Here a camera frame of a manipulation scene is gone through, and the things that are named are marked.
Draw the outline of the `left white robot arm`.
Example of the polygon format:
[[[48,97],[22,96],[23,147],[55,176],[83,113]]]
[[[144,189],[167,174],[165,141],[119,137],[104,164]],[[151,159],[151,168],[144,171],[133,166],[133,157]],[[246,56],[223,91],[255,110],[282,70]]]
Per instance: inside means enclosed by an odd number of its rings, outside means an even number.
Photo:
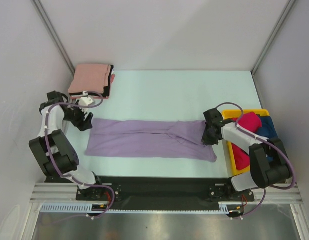
[[[39,107],[42,116],[38,136],[29,141],[29,148],[46,177],[60,177],[86,190],[94,200],[101,199],[105,187],[97,183],[95,174],[80,165],[79,156],[63,131],[64,122],[70,122],[79,131],[92,129],[93,113],[98,107],[96,92],[84,91],[80,99],[71,103],[65,94],[52,91]]]

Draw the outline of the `purple t shirt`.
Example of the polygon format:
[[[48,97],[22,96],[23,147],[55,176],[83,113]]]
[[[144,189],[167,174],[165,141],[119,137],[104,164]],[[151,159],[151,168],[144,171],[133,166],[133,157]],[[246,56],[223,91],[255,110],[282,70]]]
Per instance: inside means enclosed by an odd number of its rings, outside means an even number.
[[[204,145],[203,120],[143,121],[94,119],[85,154],[108,158],[166,158],[216,162]]]

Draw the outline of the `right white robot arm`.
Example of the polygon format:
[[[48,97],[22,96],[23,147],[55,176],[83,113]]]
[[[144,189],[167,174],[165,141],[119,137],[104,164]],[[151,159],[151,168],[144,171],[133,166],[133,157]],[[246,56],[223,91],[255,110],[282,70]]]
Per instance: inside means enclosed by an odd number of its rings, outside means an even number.
[[[277,137],[260,136],[242,126],[240,121],[248,114],[243,109],[240,111],[236,120],[224,118],[217,108],[203,113],[205,129],[201,141],[204,145],[213,146],[225,140],[249,155],[250,170],[229,179],[231,184],[225,188],[226,197],[236,201],[248,189],[292,188],[296,175],[283,142]]]

